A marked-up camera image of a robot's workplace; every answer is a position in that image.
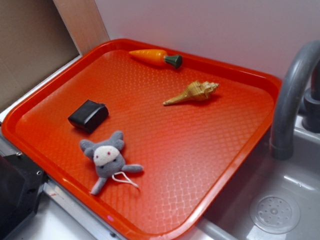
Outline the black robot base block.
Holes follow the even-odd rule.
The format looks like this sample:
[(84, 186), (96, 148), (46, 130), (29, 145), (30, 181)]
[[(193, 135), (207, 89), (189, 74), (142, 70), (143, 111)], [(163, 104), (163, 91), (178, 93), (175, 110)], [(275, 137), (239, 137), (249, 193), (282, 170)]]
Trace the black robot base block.
[(25, 154), (0, 157), (0, 238), (8, 239), (38, 211), (46, 174)]

